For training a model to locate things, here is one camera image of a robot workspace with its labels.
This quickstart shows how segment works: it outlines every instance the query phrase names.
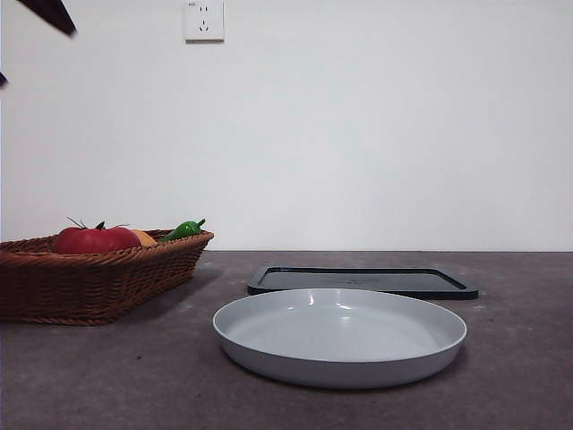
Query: woven basket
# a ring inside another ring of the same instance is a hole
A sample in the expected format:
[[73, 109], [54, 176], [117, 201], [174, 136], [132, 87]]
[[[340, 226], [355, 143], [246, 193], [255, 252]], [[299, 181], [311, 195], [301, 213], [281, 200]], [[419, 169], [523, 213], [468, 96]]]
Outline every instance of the woven basket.
[[[155, 238], [170, 230], [147, 230]], [[150, 248], [52, 254], [56, 236], [0, 244], [0, 321], [103, 325], [189, 280], [209, 231]]]

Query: orange fruit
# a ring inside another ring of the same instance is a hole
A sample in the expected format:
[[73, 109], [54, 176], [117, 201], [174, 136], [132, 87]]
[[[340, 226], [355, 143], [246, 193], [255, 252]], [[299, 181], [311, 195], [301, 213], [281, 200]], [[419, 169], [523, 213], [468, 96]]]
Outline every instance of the orange fruit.
[[140, 239], [141, 246], [144, 248], [149, 248], [150, 246], [155, 246], [158, 244], [153, 237], [144, 231], [132, 229], [132, 232], [137, 235], [137, 237]]

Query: tray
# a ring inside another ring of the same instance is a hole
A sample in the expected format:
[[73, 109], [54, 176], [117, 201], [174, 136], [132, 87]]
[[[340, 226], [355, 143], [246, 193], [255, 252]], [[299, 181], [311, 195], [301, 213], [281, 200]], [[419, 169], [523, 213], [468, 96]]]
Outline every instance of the tray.
[[247, 284], [251, 295], [299, 288], [352, 288], [421, 299], [473, 299], [479, 290], [437, 269], [263, 266]]
[[456, 357], [467, 327], [453, 312], [395, 294], [292, 289], [223, 306], [213, 327], [227, 355], [270, 378], [322, 388], [410, 383]]

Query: table surface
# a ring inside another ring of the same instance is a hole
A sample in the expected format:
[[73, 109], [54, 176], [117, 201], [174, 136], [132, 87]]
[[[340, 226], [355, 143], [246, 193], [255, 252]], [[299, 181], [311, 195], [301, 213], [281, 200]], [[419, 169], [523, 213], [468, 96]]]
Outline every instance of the table surface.
[[[230, 361], [212, 315], [263, 264], [433, 267], [481, 291], [439, 303], [468, 335], [435, 376], [336, 391]], [[0, 323], [2, 429], [571, 429], [573, 253], [214, 252], [102, 327]]]

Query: black tray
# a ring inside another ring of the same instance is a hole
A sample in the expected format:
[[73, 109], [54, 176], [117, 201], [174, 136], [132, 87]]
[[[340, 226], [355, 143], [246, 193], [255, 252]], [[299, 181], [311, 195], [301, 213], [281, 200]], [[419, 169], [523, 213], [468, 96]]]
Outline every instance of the black tray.
[[443, 271], [425, 268], [345, 269], [263, 266], [247, 284], [251, 295], [299, 288], [354, 288], [422, 299], [471, 299], [479, 296]]

